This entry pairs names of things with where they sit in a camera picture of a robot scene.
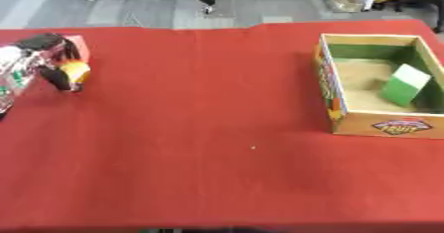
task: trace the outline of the box label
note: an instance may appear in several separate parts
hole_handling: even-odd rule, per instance
[[[319,85],[327,107],[328,116],[334,123],[337,123],[347,113],[347,109],[337,85],[338,81],[335,77],[332,63],[326,57],[324,51],[318,51],[315,59],[318,63]]]
[[[423,121],[408,120],[392,120],[375,124],[373,127],[389,135],[412,134],[418,131],[425,131],[433,128]]]

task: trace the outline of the cardboard box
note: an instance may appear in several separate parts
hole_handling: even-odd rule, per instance
[[[420,37],[323,34],[315,62],[333,133],[444,139],[444,70]],[[380,96],[403,63],[432,76],[407,107]]]

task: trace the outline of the table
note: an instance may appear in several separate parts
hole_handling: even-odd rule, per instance
[[[442,226],[444,141],[329,134],[311,62],[320,33],[421,35],[444,59],[422,22],[51,31],[85,37],[92,75],[39,80],[0,124],[1,229]]]

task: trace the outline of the green cube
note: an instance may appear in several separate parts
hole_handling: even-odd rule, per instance
[[[388,80],[381,97],[406,107],[430,80],[430,75],[408,64],[403,64]]]

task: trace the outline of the gray floor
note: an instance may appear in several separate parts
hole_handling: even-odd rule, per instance
[[[139,26],[151,28],[228,28],[260,23],[319,20],[418,18],[436,20],[430,8],[334,13],[323,0],[217,0],[204,16],[196,0],[0,0],[0,29]]]

